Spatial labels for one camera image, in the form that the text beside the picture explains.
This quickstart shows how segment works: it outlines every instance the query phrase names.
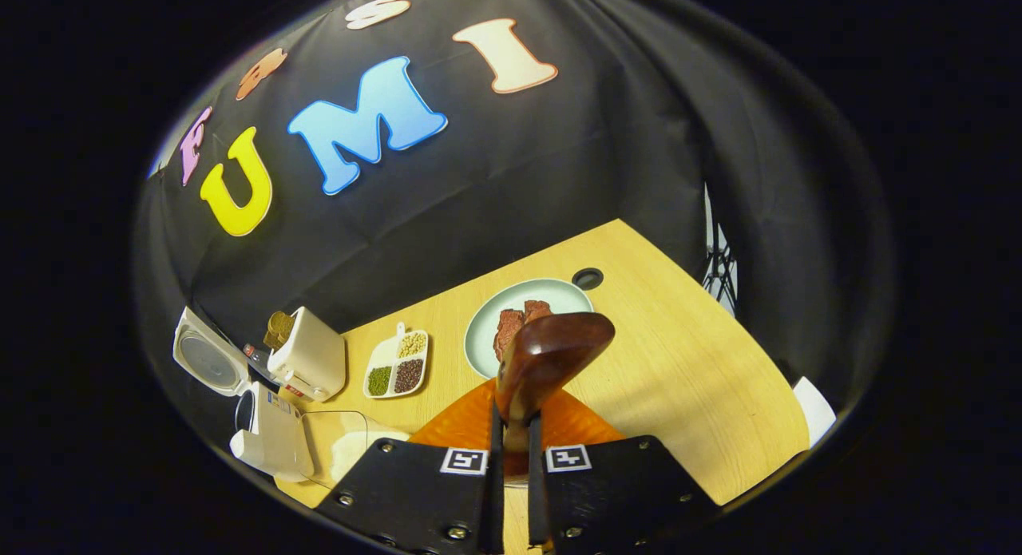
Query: plate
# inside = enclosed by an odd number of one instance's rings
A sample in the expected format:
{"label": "plate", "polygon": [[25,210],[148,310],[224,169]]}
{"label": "plate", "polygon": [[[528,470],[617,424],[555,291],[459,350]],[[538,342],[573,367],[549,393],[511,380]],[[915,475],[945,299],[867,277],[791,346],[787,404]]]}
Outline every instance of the plate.
{"label": "plate", "polygon": [[[402,337],[406,335],[422,335],[422,351],[417,354],[412,354],[406,356],[405,358],[398,357],[398,348],[401,345]],[[376,344],[376,349],[373,349],[373,354],[369,356],[369,366],[366,368],[366,377],[362,380],[362,394],[366,398],[373,400],[384,400],[387,398],[399,398],[401,396],[408,396],[418,391],[419,387],[422,387],[422,380],[426,377],[426,355],[429,352],[429,334],[423,330],[410,330],[410,332],[405,333],[405,322],[398,323],[398,335],[393,337],[387,337],[379,344]],[[394,383],[398,380],[398,368],[403,362],[410,362],[412,360],[422,360],[422,371],[419,373],[419,381],[409,388],[407,391],[394,391]],[[390,379],[387,380],[386,391],[379,396],[372,396],[369,394],[369,374],[373,370],[380,368],[390,368]]]}
{"label": "plate", "polygon": [[593,303],[584,290],[562,279],[526,279],[509,286],[482,304],[465,332],[465,359],[475,373],[490,379],[497,376],[500,362],[494,354],[494,336],[502,310],[524,310],[526,299],[542,299],[554,314],[592,312]]}

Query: foam letter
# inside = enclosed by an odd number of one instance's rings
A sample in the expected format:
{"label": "foam letter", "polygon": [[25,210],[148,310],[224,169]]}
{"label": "foam letter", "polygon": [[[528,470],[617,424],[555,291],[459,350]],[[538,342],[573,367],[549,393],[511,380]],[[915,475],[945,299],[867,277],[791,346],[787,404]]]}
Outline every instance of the foam letter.
{"label": "foam letter", "polygon": [[195,167],[198,166],[198,153],[195,150],[202,143],[202,136],[204,134],[202,123],[207,121],[212,113],[212,106],[202,110],[202,113],[198,115],[197,121],[193,123],[188,133],[185,134],[185,139],[181,142],[181,165],[184,168],[184,173],[181,176],[182,186],[187,186],[188,179],[195,172]]}
{"label": "foam letter", "polygon": [[430,111],[408,79],[409,59],[405,56],[380,61],[362,75],[355,111],[329,101],[313,101],[294,115],[288,133],[303,136],[313,157],[323,171],[323,192],[334,195],[359,177],[359,165],[340,157],[345,148],[368,163],[379,163],[379,121],[390,130],[387,146],[406,150],[440,132],[447,115]]}
{"label": "foam letter", "polygon": [[344,20],[347,20],[350,31],[361,31],[362,28],[372,27],[373,24],[380,24],[388,17],[398,16],[409,8],[412,8],[412,2],[409,1],[377,0],[347,12]]}
{"label": "foam letter", "polygon": [[493,83],[496,93],[520,92],[550,82],[557,75],[554,64],[537,60],[532,52],[511,32],[514,25],[515,20],[510,17],[500,17],[474,24],[451,38],[454,42],[470,43],[481,53],[497,76]]}
{"label": "foam letter", "polygon": [[252,139],[256,137],[254,127],[244,130],[234,140],[227,150],[227,157],[238,159],[241,172],[248,179],[252,188],[252,197],[245,206],[238,206],[227,191],[224,184],[224,165],[217,165],[210,176],[202,181],[198,195],[210,204],[210,210],[219,221],[220,226],[230,235],[248,235],[266,218],[270,210],[270,199],[273,198],[273,183],[270,174],[266,172],[263,159],[256,151]]}
{"label": "foam letter", "polygon": [[284,63],[285,57],[287,57],[287,53],[278,48],[267,53],[262,60],[257,61],[254,66],[249,67],[248,72],[241,78],[237,96],[234,96],[235,100],[244,100],[244,97],[248,96],[251,90],[256,90],[256,86],[259,86],[260,82],[263,82],[263,79],[273,74],[277,67],[280,67],[280,64]]}

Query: white paper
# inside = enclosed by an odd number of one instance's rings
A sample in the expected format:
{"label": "white paper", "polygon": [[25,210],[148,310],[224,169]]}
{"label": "white paper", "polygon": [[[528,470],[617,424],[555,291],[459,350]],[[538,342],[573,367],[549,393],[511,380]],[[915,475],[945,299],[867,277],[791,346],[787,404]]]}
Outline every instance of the white paper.
{"label": "white paper", "polygon": [[809,449],[812,449],[834,424],[837,416],[823,394],[808,379],[799,379],[794,390],[795,399],[805,414],[805,423],[809,426]]}

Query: brown spatula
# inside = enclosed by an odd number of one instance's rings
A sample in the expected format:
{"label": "brown spatula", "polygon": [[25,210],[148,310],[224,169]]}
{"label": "brown spatula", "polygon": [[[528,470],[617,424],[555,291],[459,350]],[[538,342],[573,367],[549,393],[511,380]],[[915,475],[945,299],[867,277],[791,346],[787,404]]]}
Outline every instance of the brown spatula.
{"label": "brown spatula", "polygon": [[528,420],[614,337],[600,314],[560,314],[525,323],[504,351],[497,373],[497,409],[507,424],[504,450],[528,450]]}

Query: light green plate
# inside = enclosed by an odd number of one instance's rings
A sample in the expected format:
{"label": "light green plate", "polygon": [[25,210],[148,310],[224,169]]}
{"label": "light green plate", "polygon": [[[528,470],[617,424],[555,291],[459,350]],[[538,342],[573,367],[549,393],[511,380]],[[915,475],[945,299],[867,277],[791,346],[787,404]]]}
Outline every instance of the light green plate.
{"label": "light green plate", "polygon": [[465,332],[465,358],[475,373],[490,379],[497,375],[500,362],[494,354],[494,336],[502,310],[524,310],[526,299],[540,299],[550,305],[554,314],[592,312],[593,303],[584,290],[562,279],[527,279],[509,286],[482,304]]}

